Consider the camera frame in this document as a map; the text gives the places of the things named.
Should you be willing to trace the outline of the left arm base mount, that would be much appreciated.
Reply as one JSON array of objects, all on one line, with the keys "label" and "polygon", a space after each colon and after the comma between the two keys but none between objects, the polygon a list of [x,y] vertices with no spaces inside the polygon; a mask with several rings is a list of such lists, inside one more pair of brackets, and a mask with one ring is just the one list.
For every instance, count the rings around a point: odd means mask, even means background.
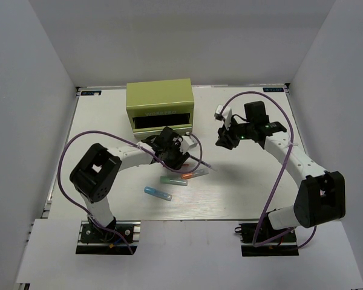
[{"label": "left arm base mount", "polygon": [[76,245],[76,254],[129,256],[135,253],[140,237],[139,221],[117,221],[114,231],[118,232],[129,243],[126,243],[118,234],[103,231],[90,221],[82,221]]}]

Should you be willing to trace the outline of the purple gel pen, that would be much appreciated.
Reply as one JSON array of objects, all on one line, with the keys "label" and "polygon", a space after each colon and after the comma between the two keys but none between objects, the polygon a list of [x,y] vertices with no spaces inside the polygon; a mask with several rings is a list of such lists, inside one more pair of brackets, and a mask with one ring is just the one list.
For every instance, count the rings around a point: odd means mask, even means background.
[{"label": "purple gel pen", "polygon": [[[190,156],[190,159],[193,159],[194,161],[199,162],[199,159],[197,157],[192,156],[192,155]],[[213,170],[213,171],[217,171],[215,167],[213,167],[211,164],[209,164],[209,163],[207,163],[205,161],[200,161],[200,164],[207,167],[207,168],[209,168],[209,169],[211,169],[211,170]]]}]

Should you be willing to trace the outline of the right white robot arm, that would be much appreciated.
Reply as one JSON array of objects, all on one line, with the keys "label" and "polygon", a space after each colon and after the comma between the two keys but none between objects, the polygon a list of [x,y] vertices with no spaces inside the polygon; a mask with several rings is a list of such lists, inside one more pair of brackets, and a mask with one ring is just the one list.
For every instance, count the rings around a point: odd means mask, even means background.
[{"label": "right white robot arm", "polygon": [[216,146],[232,150],[241,140],[252,140],[285,165],[298,187],[292,206],[267,214],[268,221],[261,226],[262,236],[274,241],[285,228],[310,228],[343,218],[346,214],[343,175],[327,171],[296,146],[281,123],[269,120],[262,101],[247,103],[244,110],[246,121],[238,123],[231,108],[217,107],[214,117],[223,126],[218,130]]}]

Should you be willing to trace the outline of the blue highlighter marker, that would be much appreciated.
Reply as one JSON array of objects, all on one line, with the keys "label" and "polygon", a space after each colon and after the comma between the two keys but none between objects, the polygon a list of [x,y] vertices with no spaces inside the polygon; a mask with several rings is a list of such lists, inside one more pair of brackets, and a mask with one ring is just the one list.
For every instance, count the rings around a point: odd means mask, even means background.
[{"label": "blue highlighter marker", "polygon": [[144,188],[144,192],[146,194],[149,194],[151,196],[155,196],[156,198],[160,198],[166,201],[171,201],[172,200],[172,195],[170,195],[169,193],[165,193],[163,191],[157,190],[155,188],[152,187],[145,187]]}]

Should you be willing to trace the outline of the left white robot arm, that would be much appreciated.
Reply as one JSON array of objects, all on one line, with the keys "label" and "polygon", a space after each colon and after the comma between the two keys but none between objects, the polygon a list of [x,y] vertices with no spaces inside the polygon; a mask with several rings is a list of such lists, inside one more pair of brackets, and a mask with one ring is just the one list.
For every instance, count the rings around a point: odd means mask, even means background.
[{"label": "left white robot arm", "polygon": [[70,181],[97,222],[95,234],[103,241],[115,236],[116,219],[107,194],[119,171],[153,163],[164,163],[172,170],[180,170],[190,157],[189,149],[196,145],[197,141],[190,135],[179,135],[170,127],[133,145],[107,148],[93,144],[70,173]]}]

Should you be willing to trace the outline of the green metal drawer box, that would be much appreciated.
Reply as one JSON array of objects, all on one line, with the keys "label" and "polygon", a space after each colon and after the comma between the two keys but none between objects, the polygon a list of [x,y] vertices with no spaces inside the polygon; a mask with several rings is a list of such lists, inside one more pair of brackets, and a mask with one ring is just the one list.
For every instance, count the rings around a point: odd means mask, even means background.
[{"label": "green metal drawer box", "polygon": [[126,113],[138,140],[158,135],[166,126],[180,135],[192,131],[194,94],[191,80],[128,83]]}]

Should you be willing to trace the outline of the green highlighter marker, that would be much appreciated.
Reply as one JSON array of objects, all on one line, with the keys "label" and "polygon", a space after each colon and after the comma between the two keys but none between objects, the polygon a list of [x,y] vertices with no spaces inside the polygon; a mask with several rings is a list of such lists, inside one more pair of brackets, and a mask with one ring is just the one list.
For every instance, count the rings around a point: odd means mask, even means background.
[{"label": "green highlighter marker", "polygon": [[178,186],[187,186],[188,185],[188,182],[185,179],[168,177],[168,176],[161,176],[159,178],[159,181],[162,184],[168,184],[168,185],[178,185]]}]

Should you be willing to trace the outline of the orange highlighter marker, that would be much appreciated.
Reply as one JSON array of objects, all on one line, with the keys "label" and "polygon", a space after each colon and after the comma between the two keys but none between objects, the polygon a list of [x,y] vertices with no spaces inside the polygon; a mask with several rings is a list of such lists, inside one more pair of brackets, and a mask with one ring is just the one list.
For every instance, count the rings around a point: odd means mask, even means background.
[{"label": "orange highlighter marker", "polygon": [[191,173],[182,174],[181,179],[187,180],[187,179],[196,178],[199,176],[204,176],[204,175],[207,175],[208,173],[209,173],[208,169],[198,169]]}]

